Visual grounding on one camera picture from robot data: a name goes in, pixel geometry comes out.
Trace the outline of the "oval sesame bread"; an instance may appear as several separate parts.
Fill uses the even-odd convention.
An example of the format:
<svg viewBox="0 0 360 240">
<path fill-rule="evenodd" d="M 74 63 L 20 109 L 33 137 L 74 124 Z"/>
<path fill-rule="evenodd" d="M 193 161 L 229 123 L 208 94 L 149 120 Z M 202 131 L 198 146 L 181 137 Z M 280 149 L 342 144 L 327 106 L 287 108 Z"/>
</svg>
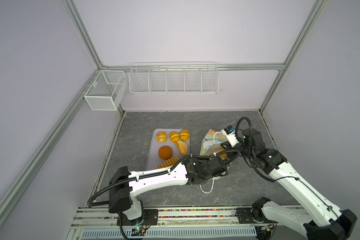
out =
<svg viewBox="0 0 360 240">
<path fill-rule="evenodd" d="M 181 155 L 185 156 L 188 153 L 188 145 L 182 140 L 176 141 L 176 146 Z"/>
</svg>

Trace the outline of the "floral paper bag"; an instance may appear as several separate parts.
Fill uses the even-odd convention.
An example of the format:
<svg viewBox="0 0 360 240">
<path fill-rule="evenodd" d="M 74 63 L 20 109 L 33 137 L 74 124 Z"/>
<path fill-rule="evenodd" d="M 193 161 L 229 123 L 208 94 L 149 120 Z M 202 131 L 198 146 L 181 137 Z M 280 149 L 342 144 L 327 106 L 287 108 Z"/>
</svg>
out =
<svg viewBox="0 0 360 240">
<path fill-rule="evenodd" d="M 224 149 L 220 144 L 227 140 L 222 131 L 210 129 L 202 140 L 200 155 L 209 156 L 222 152 Z"/>
</svg>

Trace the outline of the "ridged spiral bread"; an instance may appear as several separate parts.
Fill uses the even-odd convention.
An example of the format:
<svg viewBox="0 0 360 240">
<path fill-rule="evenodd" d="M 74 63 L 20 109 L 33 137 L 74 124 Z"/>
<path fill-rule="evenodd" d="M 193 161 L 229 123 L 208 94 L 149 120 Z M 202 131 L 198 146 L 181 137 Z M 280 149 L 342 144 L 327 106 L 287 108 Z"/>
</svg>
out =
<svg viewBox="0 0 360 240">
<path fill-rule="evenodd" d="M 168 160 L 165 160 L 164 162 L 162 162 L 160 165 L 157 166 L 157 169 L 162 169 L 162 168 L 167 168 L 167 167 L 171 167 L 174 164 L 176 164 L 179 161 L 178 157 L 172 157 L 169 158 Z"/>
</svg>

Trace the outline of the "round brown bun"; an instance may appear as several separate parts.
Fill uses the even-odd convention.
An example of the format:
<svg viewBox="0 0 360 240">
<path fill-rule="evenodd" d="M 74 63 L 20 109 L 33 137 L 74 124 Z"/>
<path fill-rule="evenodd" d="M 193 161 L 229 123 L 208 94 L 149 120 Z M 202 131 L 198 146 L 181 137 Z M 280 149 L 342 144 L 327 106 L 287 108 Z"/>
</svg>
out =
<svg viewBox="0 0 360 240">
<path fill-rule="evenodd" d="M 173 156 L 173 150 L 169 146 L 162 146 L 158 150 L 158 156 L 161 160 L 168 160 Z"/>
</svg>

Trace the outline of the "yellow twisted bread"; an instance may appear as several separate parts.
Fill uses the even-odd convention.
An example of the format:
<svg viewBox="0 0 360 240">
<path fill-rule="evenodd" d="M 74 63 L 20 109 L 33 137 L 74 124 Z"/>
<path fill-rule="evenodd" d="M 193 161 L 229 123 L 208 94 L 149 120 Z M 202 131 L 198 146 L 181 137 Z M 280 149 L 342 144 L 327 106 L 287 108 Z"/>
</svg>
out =
<svg viewBox="0 0 360 240">
<path fill-rule="evenodd" d="M 177 141 L 180 140 L 180 134 L 177 132 L 171 132 L 169 134 L 169 138 L 171 140 L 172 143 L 176 143 Z"/>
<path fill-rule="evenodd" d="M 190 132 L 188 130 L 182 130 L 180 133 L 180 139 L 186 142 L 190 138 Z"/>
</svg>

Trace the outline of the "round sesame bun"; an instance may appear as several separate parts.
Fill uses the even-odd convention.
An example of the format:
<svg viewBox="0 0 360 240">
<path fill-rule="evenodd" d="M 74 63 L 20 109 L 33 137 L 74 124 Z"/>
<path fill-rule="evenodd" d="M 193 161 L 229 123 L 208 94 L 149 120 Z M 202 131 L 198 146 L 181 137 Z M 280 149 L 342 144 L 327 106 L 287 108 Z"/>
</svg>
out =
<svg viewBox="0 0 360 240">
<path fill-rule="evenodd" d="M 167 141 L 167 134 L 165 132 L 159 132 L 156 139 L 159 143 L 165 143 Z"/>
</svg>

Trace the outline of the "long golden pastry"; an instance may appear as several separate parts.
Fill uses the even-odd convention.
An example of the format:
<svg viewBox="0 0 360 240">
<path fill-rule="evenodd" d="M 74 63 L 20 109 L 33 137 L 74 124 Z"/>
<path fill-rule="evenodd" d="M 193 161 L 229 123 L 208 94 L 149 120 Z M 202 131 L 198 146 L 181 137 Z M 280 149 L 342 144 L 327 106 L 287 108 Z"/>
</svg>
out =
<svg viewBox="0 0 360 240">
<path fill-rule="evenodd" d="M 219 157 L 223 160 L 228 158 L 225 150 L 220 151 L 219 154 Z"/>
</svg>

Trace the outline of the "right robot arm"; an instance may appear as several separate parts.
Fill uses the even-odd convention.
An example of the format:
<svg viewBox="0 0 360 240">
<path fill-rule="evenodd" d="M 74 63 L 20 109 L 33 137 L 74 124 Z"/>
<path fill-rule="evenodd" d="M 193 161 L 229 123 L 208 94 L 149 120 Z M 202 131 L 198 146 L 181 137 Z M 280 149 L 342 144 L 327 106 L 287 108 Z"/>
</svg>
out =
<svg viewBox="0 0 360 240">
<path fill-rule="evenodd" d="M 279 151 L 266 148 L 259 131 L 246 129 L 242 133 L 243 139 L 239 140 L 232 126 L 224 128 L 222 134 L 227 142 L 222 147 L 241 151 L 256 172 L 263 170 L 263 179 L 279 183 L 302 206 L 293 211 L 262 197 L 252 205 L 255 222 L 275 221 L 308 240 L 346 240 L 351 236 L 357 221 L 351 210 L 333 204 L 307 183 Z"/>
</svg>

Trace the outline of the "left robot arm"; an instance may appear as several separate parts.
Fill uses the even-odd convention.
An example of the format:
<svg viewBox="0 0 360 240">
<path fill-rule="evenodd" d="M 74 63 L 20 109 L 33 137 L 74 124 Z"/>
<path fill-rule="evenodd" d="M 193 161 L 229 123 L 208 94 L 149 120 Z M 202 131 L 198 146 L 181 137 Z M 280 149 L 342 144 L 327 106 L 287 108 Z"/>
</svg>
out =
<svg viewBox="0 0 360 240">
<path fill-rule="evenodd" d="M 164 187 L 200 185 L 220 177 L 229 163 L 219 155 L 182 157 L 171 167 L 145 172 L 120 168 L 111 183 L 90 196 L 87 207 L 109 206 L 109 213 L 124 215 L 129 221 L 142 219 L 144 207 L 137 196 Z"/>
</svg>

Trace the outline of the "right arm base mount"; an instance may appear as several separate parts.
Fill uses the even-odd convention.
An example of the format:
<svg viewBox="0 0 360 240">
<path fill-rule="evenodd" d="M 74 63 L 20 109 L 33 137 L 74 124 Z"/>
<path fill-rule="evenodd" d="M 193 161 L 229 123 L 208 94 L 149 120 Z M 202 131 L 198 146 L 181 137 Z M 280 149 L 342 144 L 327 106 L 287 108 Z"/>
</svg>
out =
<svg viewBox="0 0 360 240">
<path fill-rule="evenodd" d="M 238 218 L 240 224 L 277 224 L 278 223 L 266 219 L 260 210 L 253 209 L 252 207 L 236 208 L 235 216 Z"/>
</svg>

